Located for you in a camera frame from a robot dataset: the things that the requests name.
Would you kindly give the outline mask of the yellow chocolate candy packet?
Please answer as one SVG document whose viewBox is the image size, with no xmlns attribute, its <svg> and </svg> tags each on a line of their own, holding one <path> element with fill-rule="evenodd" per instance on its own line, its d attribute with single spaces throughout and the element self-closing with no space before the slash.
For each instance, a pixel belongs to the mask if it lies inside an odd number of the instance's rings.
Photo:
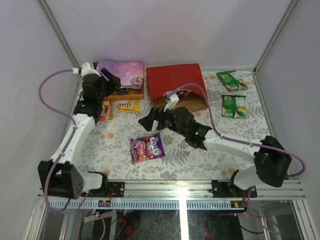
<svg viewBox="0 0 320 240">
<path fill-rule="evenodd" d="M 137 103 L 120 103 L 117 108 L 118 113 L 138 113 L 140 105 Z"/>
</svg>

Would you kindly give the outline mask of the red paper bag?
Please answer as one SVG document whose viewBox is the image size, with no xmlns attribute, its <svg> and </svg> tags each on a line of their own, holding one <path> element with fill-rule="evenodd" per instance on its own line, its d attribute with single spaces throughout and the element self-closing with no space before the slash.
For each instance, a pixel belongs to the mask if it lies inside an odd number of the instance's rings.
<svg viewBox="0 0 320 240">
<path fill-rule="evenodd" d="M 176 89 L 185 92 L 177 107 L 186 107 L 191 113 L 208 108 L 206 87 L 198 63 L 148 67 L 146 79 L 150 102 L 155 108 L 164 107 L 167 103 L 164 94 Z"/>
</svg>

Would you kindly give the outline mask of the purple candy packet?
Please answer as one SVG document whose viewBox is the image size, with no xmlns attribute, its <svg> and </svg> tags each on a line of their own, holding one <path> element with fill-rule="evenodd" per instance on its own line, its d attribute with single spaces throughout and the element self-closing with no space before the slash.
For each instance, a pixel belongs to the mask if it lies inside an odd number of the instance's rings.
<svg viewBox="0 0 320 240">
<path fill-rule="evenodd" d="M 130 154 L 132 164 L 164 157 L 165 151 L 160 133 L 130 139 Z"/>
</svg>

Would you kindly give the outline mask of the green snack packet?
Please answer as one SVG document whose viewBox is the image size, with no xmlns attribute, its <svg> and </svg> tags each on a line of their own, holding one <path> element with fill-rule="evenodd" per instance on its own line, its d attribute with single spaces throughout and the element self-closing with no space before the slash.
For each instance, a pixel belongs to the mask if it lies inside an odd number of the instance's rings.
<svg viewBox="0 0 320 240">
<path fill-rule="evenodd" d="M 245 81 L 237 77 L 235 70 L 217 72 L 216 75 L 224 87 L 229 91 L 248 89 Z"/>
<path fill-rule="evenodd" d="M 221 115 L 225 118 L 247 119 L 246 96 L 222 95 Z"/>
</svg>

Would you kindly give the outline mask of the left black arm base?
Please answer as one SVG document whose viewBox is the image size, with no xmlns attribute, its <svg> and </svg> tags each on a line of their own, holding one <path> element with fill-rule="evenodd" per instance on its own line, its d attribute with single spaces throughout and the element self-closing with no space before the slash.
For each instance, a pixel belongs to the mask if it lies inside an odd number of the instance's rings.
<svg viewBox="0 0 320 240">
<path fill-rule="evenodd" d="M 89 198 L 123 198 L 125 193 L 125 182 L 109 181 L 106 186 L 89 191 Z"/>
</svg>

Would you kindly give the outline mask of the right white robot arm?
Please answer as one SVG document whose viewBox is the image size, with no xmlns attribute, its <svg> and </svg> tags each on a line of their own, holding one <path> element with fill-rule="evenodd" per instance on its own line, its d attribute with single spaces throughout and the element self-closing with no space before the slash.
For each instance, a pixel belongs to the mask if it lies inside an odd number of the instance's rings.
<svg viewBox="0 0 320 240">
<path fill-rule="evenodd" d="M 227 189 L 233 197 L 240 197 L 258 184 L 280 188 L 287 178 L 292 158 L 273 136 L 255 141 L 216 133 L 212 127 L 197 122 L 186 107 L 174 110 L 153 107 L 138 122 L 148 132 L 157 122 L 157 130 L 169 129 L 183 136 L 185 142 L 195 149 L 225 152 L 253 162 L 252 166 L 232 174 Z"/>
</svg>

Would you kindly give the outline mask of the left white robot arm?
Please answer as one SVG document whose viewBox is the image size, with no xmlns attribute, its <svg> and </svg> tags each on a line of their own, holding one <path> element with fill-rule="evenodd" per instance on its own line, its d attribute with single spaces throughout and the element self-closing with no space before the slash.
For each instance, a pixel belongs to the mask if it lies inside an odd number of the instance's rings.
<svg viewBox="0 0 320 240">
<path fill-rule="evenodd" d="M 107 69 L 93 69 L 88 63 L 71 72 L 82 79 L 82 95 L 77 101 L 73 115 L 68 115 L 71 125 L 60 146 L 49 160 L 38 165 L 38 174 L 46 197 L 78 199 L 82 193 L 91 191 L 92 196 L 105 197 L 110 186 L 107 174 L 97 171 L 80 173 L 73 165 L 84 143 L 103 113 L 104 98 L 121 85 L 119 77 Z"/>
</svg>

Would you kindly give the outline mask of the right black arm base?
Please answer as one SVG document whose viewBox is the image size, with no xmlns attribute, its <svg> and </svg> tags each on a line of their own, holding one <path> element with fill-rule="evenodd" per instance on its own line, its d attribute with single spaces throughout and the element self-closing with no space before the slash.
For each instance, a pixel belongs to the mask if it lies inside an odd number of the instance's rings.
<svg viewBox="0 0 320 240">
<path fill-rule="evenodd" d="M 226 180 L 212 180 L 211 189 L 208 191 L 212 193 L 214 198 L 242 198 L 251 197 L 257 198 L 258 194 L 252 190 L 250 194 L 249 189 L 242 190 L 234 185 L 235 174 L 233 174 L 228 181 Z"/>
</svg>

